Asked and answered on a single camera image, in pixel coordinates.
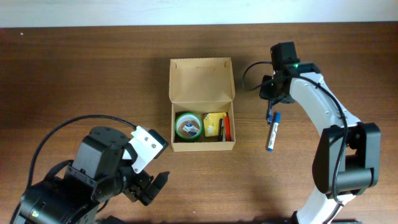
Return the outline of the blue whiteboard marker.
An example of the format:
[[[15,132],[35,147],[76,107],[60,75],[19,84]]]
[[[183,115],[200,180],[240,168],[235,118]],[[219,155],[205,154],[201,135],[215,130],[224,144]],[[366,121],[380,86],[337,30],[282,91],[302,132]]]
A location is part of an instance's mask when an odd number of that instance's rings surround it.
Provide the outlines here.
[[[267,150],[270,152],[273,151],[273,149],[274,149],[275,139],[277,136],[277,130],[278,130],[279,123],[280,123],[280,118],[281,118],[281,114],[276,113],[274,116],[273,123],[272,123],[271,135],[270,135],[270,139],[269,139],[269,143],[268,143],[268,147],[267,147]]]

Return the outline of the blue ballpoint pen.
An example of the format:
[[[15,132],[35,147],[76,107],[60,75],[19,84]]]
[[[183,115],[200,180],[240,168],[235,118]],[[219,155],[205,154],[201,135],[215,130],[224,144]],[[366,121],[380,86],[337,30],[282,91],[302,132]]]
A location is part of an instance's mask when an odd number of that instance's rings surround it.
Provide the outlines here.
[[[271,125],[271,124],[272,124],[272,120],[273,120],[273,106],[274,106],[274,102],[270,100],[270,101],[268,102],[267,114],[266,114],[266,121],[267,121],[268,125]]]

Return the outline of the blue white staples box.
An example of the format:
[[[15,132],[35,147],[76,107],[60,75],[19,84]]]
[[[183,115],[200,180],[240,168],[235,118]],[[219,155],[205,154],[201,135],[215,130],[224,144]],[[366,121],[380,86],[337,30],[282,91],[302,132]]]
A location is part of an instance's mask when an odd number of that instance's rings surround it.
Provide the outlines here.
[[[196,136],[199,132],[200,129],[198,127],[195,126],[195,123],[191,123],[191,122],[187,122],[184,126],[183,126],[183,131],[185,131],[189,136]]]

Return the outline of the green tape roll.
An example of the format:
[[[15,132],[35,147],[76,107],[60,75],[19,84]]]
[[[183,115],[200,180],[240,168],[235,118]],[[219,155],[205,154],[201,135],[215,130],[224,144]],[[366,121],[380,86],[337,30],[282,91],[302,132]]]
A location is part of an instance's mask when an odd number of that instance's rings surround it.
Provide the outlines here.
[[[201,117],[191,112],[177,113],[176,116],[174,130],[176,136],[178,136],[181,142],[198,141],[203,132],[203,123]],[[200,129],[200,132],[196,136],[189,136],[185,131],[183,131],[182,128],[187,122],[195,123],[195,126]]]

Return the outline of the yellow spiral notepad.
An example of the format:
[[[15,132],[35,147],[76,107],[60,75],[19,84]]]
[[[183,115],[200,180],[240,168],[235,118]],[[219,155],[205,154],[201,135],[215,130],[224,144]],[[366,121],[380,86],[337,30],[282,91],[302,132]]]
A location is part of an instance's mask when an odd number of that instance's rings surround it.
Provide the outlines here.
[[[227,113],[207,113],[203,118],[203,125],[206,137],[214,137],[219,135],[220,119],[227,116]]]

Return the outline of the brown cardboard box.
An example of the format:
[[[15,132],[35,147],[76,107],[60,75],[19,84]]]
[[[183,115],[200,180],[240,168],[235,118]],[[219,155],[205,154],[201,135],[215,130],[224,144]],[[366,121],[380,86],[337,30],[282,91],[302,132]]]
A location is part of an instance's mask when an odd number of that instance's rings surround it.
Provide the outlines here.
[[[230,151],[236,143],[233,100],[235,97],[232,61],[224,58],[178,58],[170,60],[169,99],[172,104],[171,145],[175,152]],[[210,113],[225,112],[228,134],[225,141],[206,137],[207,127],[195,140],[184,139],[178,129],[190,120],[202,123]]]

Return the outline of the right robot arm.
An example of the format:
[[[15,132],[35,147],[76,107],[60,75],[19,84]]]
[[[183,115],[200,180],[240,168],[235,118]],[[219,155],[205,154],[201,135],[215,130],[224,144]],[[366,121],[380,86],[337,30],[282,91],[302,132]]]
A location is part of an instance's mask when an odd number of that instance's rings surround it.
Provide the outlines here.
[[[260,97],[273,105],[297,102],[320,140],[312,164],[315,187],[289,223],[331,223],[379,179],[381,130],[352,115],[327,86],[320,69],[301,62],[293,42],[271,47],[274,74],[264,76]]]

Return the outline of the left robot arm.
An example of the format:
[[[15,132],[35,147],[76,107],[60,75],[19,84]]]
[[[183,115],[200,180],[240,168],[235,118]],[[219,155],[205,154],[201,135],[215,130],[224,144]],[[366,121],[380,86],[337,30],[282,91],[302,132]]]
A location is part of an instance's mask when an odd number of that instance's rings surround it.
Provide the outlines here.
[[[140,126],[128,138],[117,129],[98,126],[81,142],[76,157],[50,169],[24,192],[13,223],[94,223],[113,197],[124,194],[148,206],[168,181],[144,169],[168,147],[153,129]]]

